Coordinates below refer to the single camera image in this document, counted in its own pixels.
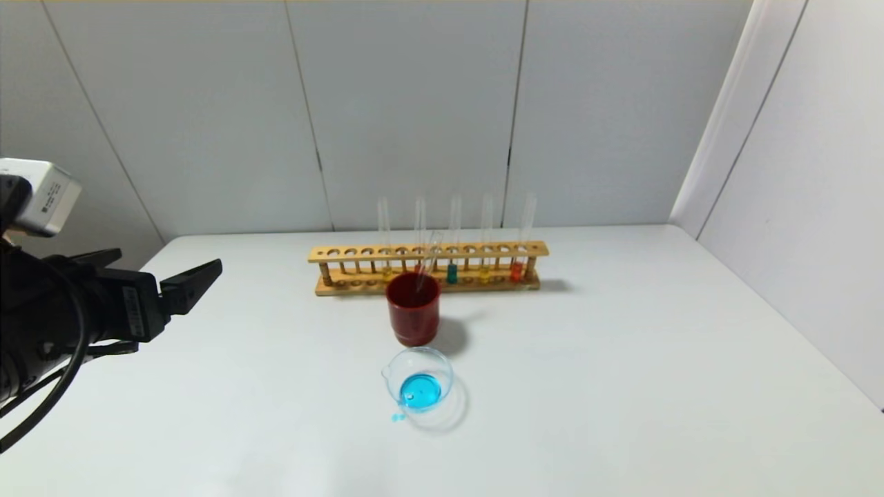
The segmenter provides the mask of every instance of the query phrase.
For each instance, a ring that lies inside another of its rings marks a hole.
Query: label
[[[138,290],[123,287],[123,302],[126,304],[126,318],[129,320],[129,332],[133,337],[144,337],[144,322],[141,320],[141,303]]]
[[[52,183],[50,183],[49,191],[46,194],[46,202],[40,208],[40,212],[44,214],[49,212],[50,207],[52,207],[52,204],[55,203],[58,198],[59,191],[61,191],[61,184],[52,181]]]

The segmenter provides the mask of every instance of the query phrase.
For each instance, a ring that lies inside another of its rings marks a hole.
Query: orange liquid
[[[513,261],[513,264],[509,268],[510,281],[512,281],[513,283],[518,283],[522,281],[522,267],[522,263]]]

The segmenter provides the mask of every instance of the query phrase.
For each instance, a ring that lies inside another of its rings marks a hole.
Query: blue liquid
[[[457,285],[457,264],[448,265],[448,275],[446,281],[449,285]]]
[[[411,409],[426,409],[439,401],[442,388],[429,374],[413,374],[402,382],[399,398],[402,404]]]

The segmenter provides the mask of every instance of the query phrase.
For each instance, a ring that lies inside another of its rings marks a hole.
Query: blue liquid drop
[[[429,374],[413,374],[402,382],[399,398],[402,404],[411,409],[426,409],[439,401],[442,388]]]

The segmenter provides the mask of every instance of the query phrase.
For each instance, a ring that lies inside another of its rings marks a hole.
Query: test tube
[[[482,196],[482,245],[488,245],[492,242],[492,223],[494,219],[494,199],[491,194]],[[479,251],[484,254],[482,246]],[[482,257],[482,263],[479,265],[479,283],[488,283],[491,281],[492,268],[491,259]]]
[[[420,247],[421,257],[427,251],[427,201],[418,196],[415,201],[415,246]],[[420,272],[421,263],[415,263],[415,272]]]
[[[451,214],[448,219],[448,232],[451,243],[456,247],[461,242],[461,196],[455,195],[451,199]],[[457,260],[453,257],[448,259],[448,273],[446,281],[449,285],[457,284]]]
[[[381,250],[386,251],[387,256],[392,255],[392,247],[390,246],[390,211],[387,209],[386,197],[382,196],[377,199],[377,232],[380,234]],[[390,281],[392,277],[392,267],[390,259],[384,261],[384,267],[381,269],[384,282]]]
[[[533,193],[528,193],[525,196],[524,210],[522,210],[522,227],[519,229],[519,243],[516,246],[516,251],[520,250],[521,247],[525,247],[525,249],[528,248],[528,238],[531,236],[531,227],[534,225],[535,210],[537,210],[537,196]],[[509,265],[510,281],[514,283],[522,281],[522,270],[524,269],[525,259],[527,259],[527,257],[513,257],[513,262]]]

